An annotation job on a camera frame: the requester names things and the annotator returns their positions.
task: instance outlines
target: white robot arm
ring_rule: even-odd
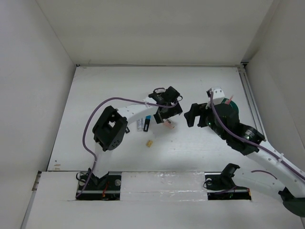
[[[238,108],[226,103],[220,87],[207,91],[210,102],[193,104],[184,114],[189,127],[200,116],[198,126],[213,129],[227,144],[268,170],[251,173],[238,165],[228,164],[221,174],[206,176],[207,189],[226,190],[235,186],[248,187],[271,196],[292,213],[305,217],[305,173],[275,150],[253,127],[239,122]]]

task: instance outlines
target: wire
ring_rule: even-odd
[[[180,98],[181,98],[181,100],[183,99],[182,95],[180,95],[180,96],[178,96],[178,97],[180,97]],[[178,100],[178,102],[180,102],[181,100]]]
[[[275,153],[273,153],[271,150],[263,147],[263,146],[260,146],[259,144],[256,144],[256,143],[253,143],[247,139],[244,139],[244,138],[241,138],[240,136],[237,136],[236,134],[234,134],[232,131],[230,131],[224,124],[223,122],[221,121],[220,117],[218,116],[217,112],[216,112],[216,109],[215,109],[215,106],[214,106],[214,103],[213,103],[213,92],[210,92],[211,94],[211,97],[210,97],[210,101],[211,101],[211,108],[213,110],[213,113],[218,121],[218,123],[221,125],[221,127],[231,136],[235,137],[236,139],[242,141],[242,142],[245,142],[245,143],[248,143],[252,146],[255,146],[259,149],[262,149],[263,151],[267,152],[268,154],[272,155],[273,157],[275,157],[277,160],[280,159],[280,157],[278,155],[276,155]],[[295,175],[299,176],[303,182],[305,182],[305,176],[303,176],[302,174],[300,174],[299,172],[297,172],[294,168],[292,168],[289,164],[287,164],[285,161],[281,161],[281,163],[286,166],[289,170],[291,170]]]
[[[277,178],[272,173],[269,173],[267,171],[264,171],[264,170],[253,170],[253,171],[251,171],[251,173],[257,173],[257,172],[269,174],[277,180]]]
[[[224,190],[224,191],[221,191],[221,192],[214,192],[214,194],[223,194],[223,193],[227,193],[228,191],[231,191],[231,190],[233,190],[233,189],[236,189],[237,188],[237,186],[234,186],[234,187],[232,187],[232,188],[230,188],[230,189],[227,189],[227,190]]]
[[[82,190],[76,195],[76,198],[79,197],[82,192],[86,189],[88,183],[89,183],[89,180],[93,174],[93,171],[95,169],[95,166],[96,166],[96,163],[97,163],[97,155],[92,151],[90,150],[87,145],[86,145],[86,134],[87,134],[87,130],[88,130],[88,127],[89,127],[89,124],[93,118],[93,116],[95,115],[95,113],[100,109],[101,106],[103,106],[105,103],[111,101],[111,100],[122,100],[122,101],[126,101],[126,102],[131,102],[131,103],[136,103],[136,104],[143,104],[143,105],[150,105],[150,106],[158,106],[158,107],[162,107],[162,108],[173,108],[177,105],[177,103],[175,103],[174,105],[172,106],[165,106],[165,105],[159,105],[159,104],[152,104],[152,103],[146,103],[146,102],[143,102],[143,101],[137,101],[137,100],[132,100],[132,99],[125,99],[125,98],[121,98],[121,97],[113,97],[113,98],[109,98],[109,99],[106,99],[105,101],[101,102],[95,109],[94,111],[92,112],[92,114],[90,115],[88,121],[87,121],[87,124],[85,126],[85,129],[84,129],[84,132],[82,134],[82,146],[85,148],[85,150],[87,150],[90,154],[93,155],[94,157],[94,162],[93,162],[93,165],[92,165],[92,169],[88,175],[88,178],[84,184],[84,186],[82,187]]]

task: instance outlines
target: white enclosure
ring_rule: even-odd
[[[257,125],[261,117],[268,140],[305,170],[304,12],[303,0],[0,1],[0,228],[19,229],[21,225],[22,229],[26,226],[27,229],[45,228],[40,224],[45,222],[36,221],[36,217],[44,216],[47,205],[55,206],[60,202],[60,195],[52,196],[52,193],[62,191],[54,188],[54,184],[60,183],[61,188],[66,189],[63,195],[67,194],[71,187],[74,188],[75,180],[69,179],[74,172],[65,171],[84,170],[92,163],[80,144],[81,128],[74,128],[68,120],[72,118],[83,126],[94,106],[101,99],[114,95],[113,88],[121,96],[143,99],[154,87],[173,85],[183,93],[190,91],[190,97],[182,101],[183,112],[186,112],[191,103],[205,102],[204,91],[208,87],[222,86],[227,96],[234,94],[241,120]],[[245,76],[240,79],[236,72],[236,65],[241,61],[249,61],[246,67],[248,82]],[[81,66],[73,81],[78,64]],[[151,67],[128,66],[121,68],[123,71],[114,70],[112,65],[119,64],[200,67],[148,70]],[[92,65],[103,67],[91,68]],[[260,116],[252,116],[256,106]],[[108,168],[125,171],[220,170],[228,161],[243,163],[249,169],[256,166],[228,148],[225,142],[217,141],[207,130],[187,128],[182,116],[174,120],[179,127],[173,134],[177,139],[169,141],[168,135],[152,124],[151,130],[164,137],[149,132],[149,138],[155,140],[150,149],[152,154],[142,154],[146,148],[137,145],[138,133],[130,133],[129,140],[133,144],[125,141],[122,149],[108,158]],[[191,147],[182,142],[182,135],[191,139],[194,133],[209,139],[208,144],[199,142]],[[86,141],[95,148],[92,135]],[[129,157],[123,148],[129,151]],[[33,212],[28,209],[29,214],[22,224],[39,170],[48,172],[43,173],[41,187],[38,184],[37,198],[32,196]],[[168,208],[163,204],[145,204],[147,210],[136,206],[130,208],[124,203],[111,206],[108,216],[112,216],[112,210],[133,209],[139,218],[155,221],[160,228],[202,228],[203,222],[208,222],[206,228],[233,227],[237,221],[249,228],[263,228],[263,225],[287,228],[289,224],[294,228],[302,227],[299,218],[286,214],[281,204],[257,193],[253,196],[253,203],[235,202],[223,206],[215,203],[215,211],[223,216],[217,223],[211,220],[214,215],[203,209],[202,203],[173,204]],[[100,203],[93,205],[96,212],[105,207]],[[228,213],[226,208],[229,206],[242,208]],[[92,204],[88,203],[84,209],[89,208]],[[141,215],[141,212],[151,212],[152,208],[158,209],[163,216],[168,213],[169,218],[158,214]],[[71,206],[65,203],[63,209],[55,214],[64,215]],[[241,217],[249,209],[252,209],[252,215]],[[52,208],[47,210],[50,214],[54,212]],[[272,216],[263,216],[264,210],[272,211]],[[188,211],[192,214],[182,218],[181,213]],[[174,223],[167,224],[168,219]],[[61,228],[70,221],[59,222],[62,224],[56,226]],[[127,219],[124,222],[125,227],[126,224],[134,225]]]
[[[77,64],[234,65],[273,1],[37,2]]]

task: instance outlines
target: white table surface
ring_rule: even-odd
[[[213,86],[221,86],[227,97],[234,95],[241,122],[254,126],[235,67],[78,67],[48,170],[79,171],[87,170],[92,165],[93,157],[82,147],[81,139],[88,117],[100,102],[114,96],[141,100],[154,88],[169,86],[173,86],[183,96],[183,112],[189,111],[192,103],[206,103],[206,91]],[[119,108],[128,104],[111,101],[107,105]],[[92,128],[104,108],[93,118],[86,136],[87,146],[92,150],[96,147]],[[102,159],[99,161],[97,169],[221,171],[228,163],[248,169],[261,168],[228,147],[209,128],[198,128],[197,123],[188,128],[183,115],[175,116],[172,120],[176,122],[173,130],[157,125],[152,120],[148,133],[137,132],[136,123],[131,124],[131,132],[125,134],[121,145],[112,151],[109,161],[104,164]],[[148,140],[153,140],[150,148],[145,145]]]
[[[256,192],[253,201],[77,201],[75,174],[42,173],[26,229],[303,229],[298,216]]]

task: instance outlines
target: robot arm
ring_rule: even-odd
[[[164,92],[154,91],[142,104],[132,104],[119,109],[105,108],[93,127],[94,140],[103,151],[114,150],[123,140],[126,127],[138,119],[153,115],[157,123],[182,113],[178,97],[180,93],[173,87]]]
[[[232,101],[226,103],[220,87],[211,88],[207,94],[210,102],[192,104],[190,111],[184,114],[188,126],[192,127],[195,117],[200,116],[198,127],[210,127],[231,148],[270,172],[270,175],[251,173],[228,164],[221,174],[206,180],[207,188],[248,187],[282,201],[289,211],[305,217],[305,173],[278,153],[256,129],[240,123],[238,107]]]

